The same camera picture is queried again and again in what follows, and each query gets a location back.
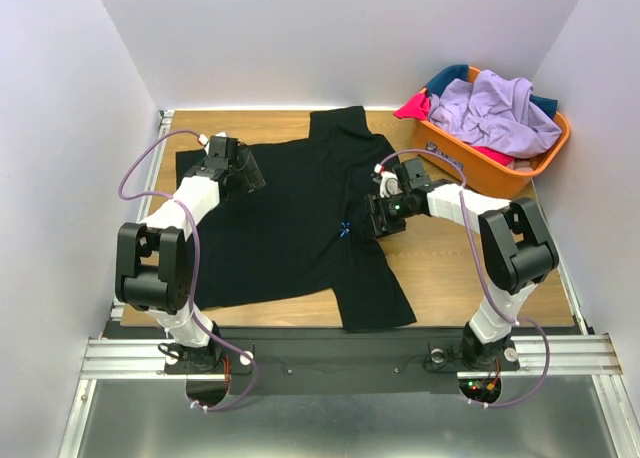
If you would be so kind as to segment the black t shirt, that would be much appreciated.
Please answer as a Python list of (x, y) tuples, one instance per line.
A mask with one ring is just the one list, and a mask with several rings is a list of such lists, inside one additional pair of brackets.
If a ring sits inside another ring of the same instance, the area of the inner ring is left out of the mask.
[(374, 166), (394, 151), (352, 106), (310, 115), (306, 138), (256, 144), (266, 185), (198, 225), (195, 302), (202, 309), (300, 297), (330, 289), (348, 331), (410, 325), (415, 314), (368, 232)]

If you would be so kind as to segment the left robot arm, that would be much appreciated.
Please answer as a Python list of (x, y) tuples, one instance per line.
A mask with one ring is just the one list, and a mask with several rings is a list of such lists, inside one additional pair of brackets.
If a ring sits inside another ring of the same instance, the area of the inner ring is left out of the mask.
[(217, 325), (195, 303), (198, 224), (213, 210), (264, 187), (249, 146), (226, 134), (196, 137), (204, 155), (149, 216), (117, 234), (115, 295), (171, 337), (159, 345), (168, 373), (209, 374), (229, 366)]

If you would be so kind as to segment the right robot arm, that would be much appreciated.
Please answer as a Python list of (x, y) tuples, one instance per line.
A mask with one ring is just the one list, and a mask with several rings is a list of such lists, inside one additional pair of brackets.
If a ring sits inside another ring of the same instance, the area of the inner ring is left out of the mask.
[(387, 169), (374, 167), (379, 189), (365, 198), (366, 234), (382, 238), (403, 232), (419, 215), (465, 228), (483, 290), (478, 310), (465, 325), (460, 356), (482, 368), (507, 348), (528, 297), (559, 264), (559, 254), (535, 201), (493, 198), (463, 184), (432, 180), (413, 158)]

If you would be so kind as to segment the orange laundry basket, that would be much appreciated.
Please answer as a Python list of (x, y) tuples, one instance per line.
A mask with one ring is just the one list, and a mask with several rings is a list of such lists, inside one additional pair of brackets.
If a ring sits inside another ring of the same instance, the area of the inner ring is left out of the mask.
[[(469, 65), (468, 82), (483, 70)], [(512, 198), (518, 195), (533, 178), (548, 168), (568, 141), (571, 128), (558, 111), (558, 101), (534, 93), (531, 101), (538, 105), (561, 128), (562, 134), (546, 152), (529, 159), (518, 159), (485, 147), (474, 147), (444, 132), (429, 122), (414, 121), (411, 145), (428, 152), (426, 159), (450, 175), (461, 171), (468, 185), (481, 193)]]

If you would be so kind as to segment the pink t shirt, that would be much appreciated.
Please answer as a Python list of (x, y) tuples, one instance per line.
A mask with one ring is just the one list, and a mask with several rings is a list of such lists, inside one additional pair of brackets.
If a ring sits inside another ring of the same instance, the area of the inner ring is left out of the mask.
[(431, 99), (425, 92), (413, 95), (403, 106), (398, 108), (393, 116), (397, 119), (415, 119), (425, 121), (431, 110)]

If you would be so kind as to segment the dark blue t shirt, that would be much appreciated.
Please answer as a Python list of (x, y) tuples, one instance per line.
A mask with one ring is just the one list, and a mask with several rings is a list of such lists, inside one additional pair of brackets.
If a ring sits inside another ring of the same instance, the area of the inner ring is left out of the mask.
[(468, 64), (456, 64), (444, 68), (433, 78), (431, 78), (425, 85), (425, 89), (429, 95), (436, 95), (441, 97), (444, 90), (451, 84), (452, 81), (459, 79), (467, 81), (469, 75)]

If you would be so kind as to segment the lavender t shirt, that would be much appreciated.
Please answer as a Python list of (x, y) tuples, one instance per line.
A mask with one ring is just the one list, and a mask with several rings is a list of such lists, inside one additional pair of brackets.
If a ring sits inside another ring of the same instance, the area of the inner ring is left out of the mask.
[(451, 81), (432, 96), (429, 122), (474, 147), (518, 159), (548, 151), (561, 128), (531, 101), (534, 86), (526, 78), (505, 79), (491, 70), (474, 81)]

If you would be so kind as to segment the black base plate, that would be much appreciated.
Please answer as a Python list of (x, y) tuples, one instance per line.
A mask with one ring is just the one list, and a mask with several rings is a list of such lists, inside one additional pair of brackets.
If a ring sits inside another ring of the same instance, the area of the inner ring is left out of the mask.
[(252, 396), (428, 392), (495, 396), (500, 377), (519, 369), (513, 341), (476, 345), (461, 327), (348, 333), (339, 328), (229, 327), (205, 349), (162, 344), (170, 376), (188, 397), (217, 404)]

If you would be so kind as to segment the right side aluminium rail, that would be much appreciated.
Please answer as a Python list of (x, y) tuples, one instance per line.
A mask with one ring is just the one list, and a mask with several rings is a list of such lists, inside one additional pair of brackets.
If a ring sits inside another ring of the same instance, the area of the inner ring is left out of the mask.
[(584, 313), (581, 308), (580, 300), (578, 295), (574, 289), (571, 277), (568, 273), (568, 269), (565, 266), (563, 258), (561, 256), (560, 245), (557, 243), (556, 237), (554, 236), (552, 227), (547, 218), (546, 212), (543, 207), (542, 198), (536, 188), (535, 181), (531, 181), (531, 189), (535, 195), (535, 199), (538, 203), (538, 207), (540, 209), (541, 216), (545, 222), (546, 227), (548, 228), (549, 234), (552, 240), (555, 243), (556, 251), (558, 253), (558, 266), (556, 270), (552, 273), (553, 278), (552, 281), (554, 283), (558, 282), (562, 286), (562, 295), (565, 305), (558, 305), (554, 308), (554, 313), (548, 312), (545, 314), (545, 320), (549, 322), (551, 326), (559, 326), (561, 319), (559, 318), (559, 313), (563, 313), (563, 324), (567, 326), (567, 317), (568, 313), (571, 314), (571, 319), (573, 320), (572, 327), (576, 329), (577, 333), (582, 335), (594, 335), (595, 332), (589, 326)]

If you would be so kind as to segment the aluminium frame rail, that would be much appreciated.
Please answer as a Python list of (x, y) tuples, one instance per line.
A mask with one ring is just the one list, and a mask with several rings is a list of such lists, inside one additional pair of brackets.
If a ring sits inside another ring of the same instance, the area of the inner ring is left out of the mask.
[[(224, 369), (209, 374), (168, 373), (158, 347), (168, 339), (98, 339), (87, 345), (81, 376), (87, 380), (220, 380)], [(261, 374), (301, 372), (380, 373), (411, 371), (482, 376), (498, 369), (503, 376), (619, 375), (611, 340), (602, 335), (515, 336), (495, 361), (469, 367), (461, 359), (461, 341), (452, 330), (407, 329), (389, 334), (342, 334), (334, 329), (244, 330), (236, 339), (242, 355), (230, 352), (231, 372), (248, 376), (256, 363)]]

